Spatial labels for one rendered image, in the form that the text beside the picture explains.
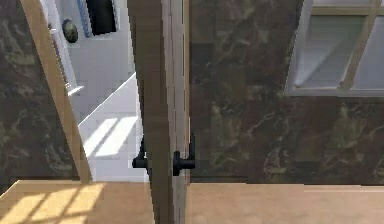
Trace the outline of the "brown wooden room door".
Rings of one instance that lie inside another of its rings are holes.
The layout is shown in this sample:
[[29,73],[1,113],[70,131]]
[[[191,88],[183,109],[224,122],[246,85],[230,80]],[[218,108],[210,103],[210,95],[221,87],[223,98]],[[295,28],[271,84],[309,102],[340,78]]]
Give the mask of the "brown wooden room door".
[[165,0],[127,0],[155,224],[186,224],[186,184],[173,174],[176,150]]

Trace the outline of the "black blue framed picture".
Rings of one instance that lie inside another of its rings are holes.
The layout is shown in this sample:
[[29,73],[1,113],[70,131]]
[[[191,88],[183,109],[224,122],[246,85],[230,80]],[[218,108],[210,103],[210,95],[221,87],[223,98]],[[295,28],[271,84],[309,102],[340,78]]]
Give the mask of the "black blue framed picture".
[[114,33],[118,19],[114,0],[76,0],[86,38]]

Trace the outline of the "dark round ball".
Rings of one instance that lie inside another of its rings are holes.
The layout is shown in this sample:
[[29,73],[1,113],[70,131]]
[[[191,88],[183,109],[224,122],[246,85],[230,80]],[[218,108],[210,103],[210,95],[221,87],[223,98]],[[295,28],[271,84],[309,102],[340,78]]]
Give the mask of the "dark round ball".
[[78,40],[78,30],[70,19],[65,19],[62,23],[62,32],[68,43],[76,43]]

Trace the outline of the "white framed window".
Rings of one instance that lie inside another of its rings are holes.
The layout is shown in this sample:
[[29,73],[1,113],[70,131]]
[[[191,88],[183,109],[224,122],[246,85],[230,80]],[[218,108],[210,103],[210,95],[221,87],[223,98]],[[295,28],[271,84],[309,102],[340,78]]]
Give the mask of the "white framed window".
[[303,0],[284,94],[384,97],[384,0]]

